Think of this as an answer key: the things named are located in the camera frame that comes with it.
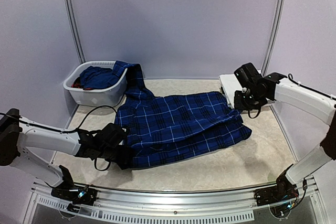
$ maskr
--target gray wall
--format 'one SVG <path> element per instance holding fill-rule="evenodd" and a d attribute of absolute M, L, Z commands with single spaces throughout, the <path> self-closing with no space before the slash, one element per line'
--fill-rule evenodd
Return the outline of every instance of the gray wall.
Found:
<path fill-rule="evenodd" d="M 142 64 L 147 78 L 261 68 L 276 0 L 73 0 L 87 60 Z"/>
<path fill-rule="evenodd" d="M 0 111 L 64 127 L 75 104 L 62 82 L 79 65 L 64 0 L 0 0 L 0 17 Z M 1 223 L 23 220 L 32 182 L 0 167 Z"/>
<path fill-rule="evenodd" d="M 296 80 L 336 94 L 336 1 L 285 0 L 279 33 L 268 72 L 292 73 Z M 298 158 L 324 137 L 328 127 L 313 116 L 286 104 L 276 111 Z M 330 223 L 336 223 L 336 162 L 314 174 Z"/>

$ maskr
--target beige tabletop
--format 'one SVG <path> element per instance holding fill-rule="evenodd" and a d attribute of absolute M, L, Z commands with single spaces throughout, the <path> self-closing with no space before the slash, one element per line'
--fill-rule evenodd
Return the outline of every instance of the beige tabletop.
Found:
<path fill-rule="evenodd" d="M 219 91 L 218 80 L 145 80 L 156 96 Z M 92 107 L 80 106 L 70 127 L 75 128 Z M 114 122 L 110 109 L 94 111 L 83 124 L 87 130 L 102 129 Z M 105 171 L 95 170 L 88 158 L 56 153 L 54 164 L 68 168 L 74 181 L 109 188 L 135 190 L 221 190 L 273 182 L 290 164 L 293 155 L 270 108 L 256 119 L 242 114 L 244 124 L 252 129 L 249 139 L 229 148 L 178 163 L 149 169 L 121 170 L 116 164 Z M 107 165 L 98 161 L 98 168 Z"/>

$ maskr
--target vertical metal post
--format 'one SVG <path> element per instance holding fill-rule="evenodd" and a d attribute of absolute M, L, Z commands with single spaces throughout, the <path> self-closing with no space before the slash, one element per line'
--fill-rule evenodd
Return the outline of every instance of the vertical metal post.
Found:
<path fill-rule="evenodd" d="M 77 23 L 76 23 L 76 19 L 75 19 L 74 9 L 73 9 L 73 6 L 72 6 L 72 1 L 71 0 L 64 0 L 64 1 L 65 1 L 66 9 L 67 9 L 67 14 L 68 14 L 69 23 L 70 23 L 70 29 L 71 29 L 71 32 L 72 32 L 73 41 L 75 43 L 78 59 L 79 59 L 79 62 L 82 64 L 82 63 L 86 62 L 86 60 L 85 60 L 82 45 L 80 43 L 80 38 L 79 38 L 79 34 L 78 34 L 78 28 L 77 28 Z"/>
<path fill-rule="evenodd" d="M 284 0 L 277 0 L 277 5 L 276 5 L 274 19 L 273 19 L 271 36 L 269 38 L 267 51 L 266 51 L 266 55 L 265 55 L 265 60 L 264 60 L 264 63 L 262 64 L 262 68 L 261 68 L 261 74 L 263 76 L 266 74 L 269 63 L 270 63 L 273 47 L 274 47 L 274 44 L 275 44 L 275 41 L 276 41 L 278 29 L 279 29 L 279 24 L 280 24 L 280 18 L 281 18 L 281 12 L 282 12 L 283 5 L 284 5 Z"/>

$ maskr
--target blue cloth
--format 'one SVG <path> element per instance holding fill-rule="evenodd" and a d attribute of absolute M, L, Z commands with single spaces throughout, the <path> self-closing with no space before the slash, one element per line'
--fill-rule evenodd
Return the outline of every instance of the blue cloth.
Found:
<path fill-rule="evenodd" d="M 147 168 L 227 148 L 250 137 L 239 111 L 219 92 L 155 97 L 145 87 L 140 65 L 117 61 L 127 70 L 127 99 L 115 123 L 130 129 L 124 145 L 135 150 L 133 167 Z"/>
<path fill-rule="evenodd" d="M 119 81 L 110 68 L 90 66 L 80 74 L 83 89 L 107 89 Z"/>

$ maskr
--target laundry basket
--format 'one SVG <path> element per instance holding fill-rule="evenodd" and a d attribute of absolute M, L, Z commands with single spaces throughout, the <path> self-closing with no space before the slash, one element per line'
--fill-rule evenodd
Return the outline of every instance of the laundry basket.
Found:
<path fill-rule="evenodd" d="M 127 69 L 125 69 L 119 81 L 115 85 L 107 89 L 83 90 L 71 87 L 74 81 L 79 77 L 79 75 L 88 67 L 93 66 L 113 69 L 114 64 L 115 61 L 89 61 L 81 64 L 64 81 L 63 87 L 66 90 L 69 90 L 70 94 L 77 104 L 93 107 L 101 105 L 116 106 L 120 102 L 126 90 Z"/>

